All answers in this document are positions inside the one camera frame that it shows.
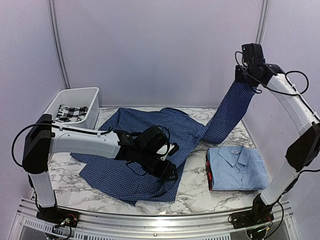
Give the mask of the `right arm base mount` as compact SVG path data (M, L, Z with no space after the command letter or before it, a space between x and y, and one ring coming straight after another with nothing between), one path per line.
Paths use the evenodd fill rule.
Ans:
M252 202L250 210L238 211L229 215L228 222L234 229L252 227L259 224L269 223L274 220L272 209L274 203L265 204L258 194Z

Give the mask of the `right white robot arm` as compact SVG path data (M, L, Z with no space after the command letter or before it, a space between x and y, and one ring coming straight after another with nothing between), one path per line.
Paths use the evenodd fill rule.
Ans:
M284 72L277 64L266 63L263 48L258 43L243 44L241 54L244 65L236 66L236 82L251 87L262 85L269 90L289 115L299 137L288 147L277 176L254 198L252 208L231 214L231 223L236 228L270 219L273 206L294 187L304 167L320 152L320 117L289 80L290 72Z

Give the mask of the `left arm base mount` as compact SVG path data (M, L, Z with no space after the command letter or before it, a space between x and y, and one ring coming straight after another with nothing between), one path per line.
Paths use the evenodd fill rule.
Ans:
M39 207L39 211L36 214L36 218L60 225L64 220L69 219L67 225L72 228L77 227L80 213L69 209L60 208L58 206L52 207Z

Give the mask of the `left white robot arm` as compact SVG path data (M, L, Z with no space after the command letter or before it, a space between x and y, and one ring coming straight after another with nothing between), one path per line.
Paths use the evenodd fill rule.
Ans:
M48 169L48 158L54 153L98 155L109 159L139 164L149 175L164 181L178 178L177 167L167 159L178 151L177 143L170 143L170 135L158 126L143 132L106 131L55 124L50 114L27 126L22 168L27 172L35 190L39 212L58 223L63 211L57 205Z

